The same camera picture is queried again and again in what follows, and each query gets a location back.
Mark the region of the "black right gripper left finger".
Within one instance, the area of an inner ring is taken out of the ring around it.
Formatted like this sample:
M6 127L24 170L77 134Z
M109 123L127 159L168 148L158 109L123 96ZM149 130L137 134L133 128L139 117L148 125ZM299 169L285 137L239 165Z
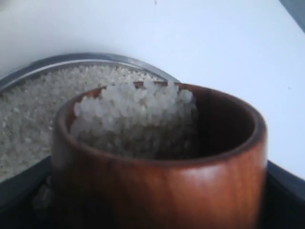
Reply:
M0 184L0 227L36 229L32 200L50 174L49 157Z

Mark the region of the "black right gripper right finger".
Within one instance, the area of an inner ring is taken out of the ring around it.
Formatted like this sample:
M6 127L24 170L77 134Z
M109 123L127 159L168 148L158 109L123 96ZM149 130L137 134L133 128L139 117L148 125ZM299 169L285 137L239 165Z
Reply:
M268 161L264 229L305 229L305 181Z

